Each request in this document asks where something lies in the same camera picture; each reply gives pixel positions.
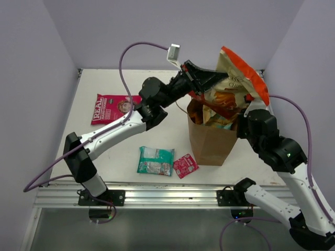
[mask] white tabletop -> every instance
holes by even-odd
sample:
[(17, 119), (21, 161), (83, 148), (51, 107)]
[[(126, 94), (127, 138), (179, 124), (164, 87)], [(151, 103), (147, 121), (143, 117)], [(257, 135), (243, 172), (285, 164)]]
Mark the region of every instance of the white tabletop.
[[(175, 75), (176, 71), (124, 70), (126, 83), (133, 95), (138, 94), (147, 77), (155, 76), (168, 83), (170, 78)], [(97, 94), (126, 95), (118, 70), (83, 70), (58, 150), (58, 157), (62, 155), (66, 135), (71, 132), (81, 135), (101, 127), (91, 125)], [(190, 99), (186, 96), (178, 103), (186, 109)], [(200, 166), (197, 171), (183, 179), (179, 179), (175, 171), (171, 177), (138, 174), (140, 146), (175, 149), (175, 160), (185, 154), (193, 155), (188, 138), (187, 115), (180, 111), (175, 104), (166, 108), (166, 111), (169, 115), (159, 126), (117, 144), (94, 161), (98, 173), (104, 181), (232, 185), (249, 177), (259, 185), (285, 185), (278, 175), (258, 158), (247, 140), (237, 140), (222, 166)], [(70, 174), (70, 171), (66, 163), (61, 161), (53, 168), (51, 177), (64, 174)]]

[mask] white wall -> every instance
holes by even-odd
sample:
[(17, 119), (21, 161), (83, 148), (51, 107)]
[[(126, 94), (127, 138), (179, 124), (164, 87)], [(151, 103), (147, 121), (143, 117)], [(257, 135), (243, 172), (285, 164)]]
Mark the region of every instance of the white wall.
[[(306, 112), (313, 142), (313, 174), (335, 208), (335, 1), (305, 0), (265, 70), (272, 94), (296, 101)], [(283, 135), (307, 153), (304, 121), (294, 107), (272, 100)]]
[(40, 0), (0, 2), (0, 250), (18, 250), (35, 192), (55, 158), (77, 72)]
[[(44, 0), (78, 67), (115, 69), (123, 49), (141, 40), (182, 46), (181, 61), (214, 69), (228, 46), (264, 69), (303, 0)], [(131, 50), (126, 69), (166, 69), (156, 49)]]

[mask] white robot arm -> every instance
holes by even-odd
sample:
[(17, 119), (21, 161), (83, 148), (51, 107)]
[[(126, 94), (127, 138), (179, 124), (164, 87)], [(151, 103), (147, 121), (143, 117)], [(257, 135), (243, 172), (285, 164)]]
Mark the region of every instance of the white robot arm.
[[(168, 115), (163, 108), (190, 91), (204, 93), (226, 77), (226, 73), (204, 70), (186, 61), (168, 85), (155, 77), (147, 78), (139, 93), (142, 102), (135, 106), (127, 121), (124, 121), (127, 117), (124, 116), (97, 131), (82, 136), (73, 132), (66, 137), (64, 153), (87, 140), (90, 142), (85, 148), (82, 147), (65, 158), (75, 181), (82, 184), (92, 196), (109, 200), (107, 186), (92, 161), (119, 142), (157, 126)], [(124, 121), (121, 126), (92, 140), (94, 135), (121, 121)], [(312, 189), (332, 218), (335, 218), (335, 213), (316, 183), (313, 188), (309, 186), (307, 157), (297, 142), (279, 135), (276, 118), (266, 110), (261, 100), (251, 101), (248, 109), (239, 115), (237, 136), (247, 139), (259, 158), (278, 173), (299, 207), (274, 197), (248, 178), (234, 186), (236, 196), (257, 205), (282, 222), (289, 229), (292, 238), (306, 250), (329, 250), (335, 245), (335, 225), (322, 211)]]

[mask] purple cable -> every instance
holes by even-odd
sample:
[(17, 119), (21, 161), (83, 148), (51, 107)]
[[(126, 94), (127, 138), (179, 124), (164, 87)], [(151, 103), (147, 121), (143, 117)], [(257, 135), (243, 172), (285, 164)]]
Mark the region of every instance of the purple cable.
[[(123, 51), (123, 53), (121, 54), (121, 57), (120, 57), (120, 60), (119, 60), (119, 73), (120, 73), (120, 77), (121, 77), (121, 81), (126, 89), (126, 92), (127, 92), (127, 95), (129, 96), (130, 98), (130, 111), (129, 113), (127, 114), (126, 118), (120, 122), (120, 123), (117, 123), (115, 125), (113, 125), (112, 127), (110, 128), (106, 128), (105, 130), (101, 131), (100, 133), (97, 133), (95, 134), (94, 136), (92, 136), (92, 140), (94, 140), (95, 138), (99, 137), (100, 135), (122, 125), (123, 123), (125, 123), (131, 116), (132, 114), (132, 110), (133, 110), (133, 100), (132, 100), (132, 96), (131, 96), (131, 93), (130, 93), (130, 90), (125, 82), (125, 79), (124, 79), (124, 76), (122, 74), (122, 60), (126, 54), (126, 52), (136, 46), (136, 45), (139, 45), (139, 44), (147, 44), (147, 45), (151, 45), (151, 46), (154, 46), (154, 47), (157, 47), (157, 48), (160, 48), (160, 49), (163, 49), (163, 50), (168, 50), (168, 47), (164, 47), (164, 46), (161, 46), (161, 45), (158, 45), (158, 44), (155, 44), (155, 43), (150, 43), (150, 42), (137, 42), (137, 43), (133, 43), (131, 44), (130, 46), (128, 46), (127, 48), (125, 48), (125, 50)], [(38, 186), (41, 186), (45, 183), (48, 183), (50, 181), (54, 181), (56, 179), (60, 179), (60, 178), (65, 178), (65, 177), (72, 177), (72, 175), (61, 175), (61, 176), (57, 176), (57, 177), (54, 177), (52, 179), (48, 179), (48, 180), (45, 180), (41, 183), (38, 183), (34, 186), (32, 186), (32, 184), (34, 184), (43, 174), (45, 174), (48, 170), (50, 170), (55, 164), (57, 164), (59, 161), (61, 161), (62, 159), (68, 157), (69, 155), (71, 155), (72, 153), (76, 152), (78, 149), (82, 148), (83, 146), (85, 146), (87, 143), (89, 142), (89, 140), (86, 140), (85, 142), (83, 142), (82, 144), (80, 144), (79, 146), (75, 147), (74, 149), (70, 150), (69, 152), (65, 153), (63, 156), (59, 157), (58, 159), (56, 159), (54, 162), (52, 162), (44, 171), (42, 171), (40, 174), (38, 174), (35, 178), (32, 179), (31, 182), (28, 183), (28, 185), (25, 186), (25, 188), (23, 189), (23, 192), (29, 192), (31, 190), (33, 190), (34, 188), (38, 187)]]
[[(278, 220), (274, 220), (274, 219), (268, 219), (268, 218), (262, 218), (262, 217), (245, 217), (245, 218), (241, 218), (241, 220), (257, 220), (257, 221), (268, 221), (268, 222), (274, 222), (274, 223), (280, 223)], [(233, 220), (231, 220), (230, 222), (228, 222), (224, 227), (223, 227), (223, 229), (221, 230), (221, 233), (220, 233), (220, 250), (221, 251), (223, 251), (224, 250), (224, 248), (223, 248), (223, 246), (222, 246), (222, 238), (223, 238), (223, 236), (224, 236), (224, 232), (225, 232), (225, 230), (232, 224), (232, 223), (234, 223), (234, 222), (238, 222), (238, 220), (236, 220), (236, 219), (233, 219)], [(252, 229), (254, 229), (254, 230), (256, 230), (257, 232), (259, 232), (263, 237), (264, 237), (264, 239), (266, 240), (266, 243), (267, 243), (267, 245), (268, 245), (268, 247), (269, 247), (269, 250), (270, 251), (272, 251), (272, 247), (271, 247), (271, 244), (270, 244), (270, 242), (269, 242), (269, 240), (266, 238), (266, 236), (260, 231), (260, 230), (258, 230), (256, 227), (254, 227), (254, 226), (249, 226), (249, 225), (247, 225), (248, 227), (250, 227), (250, 228), (252, 228)]]
[(316, 201), (318, 202), (321, 210), (324, 212), (324, 214), (326, 215), (327, 219), (332, 223), (333, 223), (333, 218), (331, 217), (331, 215), (328, 213), (327, 209), (325, 208), (325, 206), (323, 205), (318, 193), (316, 192), (316, 190), (313, 189), (314, 187), (314, 182), (312, 179), (312, 136), (311, 136), (311, 132), (310, 132), (310, 125), (309, 125), (309, 121), (307, 119), (307, 116), (305, 114), (305, 112), (302, 110), (302, 108), (295, 103), (294, 101), (290, 100), (289, 98), (283, 97), (283, 96), (279, 96), (279, 95), (270, 95), (270, 97), (272, 98), (279, 98), (282, 100), (285, 100), (289, 103), (291, 103), (292, 105), (294, 105), (299, 112), (301, 113), (301, 115), (304, 118), (305, 124), (306, 124), (306, 128), (307, 128), (307, 138), (308, 138), (308, 161), (307, 161), (307, 178), (308, 178), (308, 183), (309, 186), (311, 187), (312, 193), (316, 199)]
[(109, 201), (106, 201), (106, 200), (101, 200), (101, 199), (95, 198), (95, 197), (90, 193), (90, 191), (88, 191), (88, 190), (86, 190), (86, 191), (88, 192), (88, 195), (90, 196), (90, 198), (91, 198), (92, 200), (95, 200), (95, 201), (98, 201), (98, 202), (107, 204), (107, 205), (113, 207), (113, 209), (114, 209), (113, 216), (111, 216), (108, 220), (106, 220), (106, 221), (93, 221), (93, 222), (96, 223), (96, 224), (105, 224), (105, 223), (111, 222), (111, 221), (115, 218), (115, 216), (116, 216), (116, 207), (114, 206), (114, 204), (113, 204), (112, 202), (109, 202)]

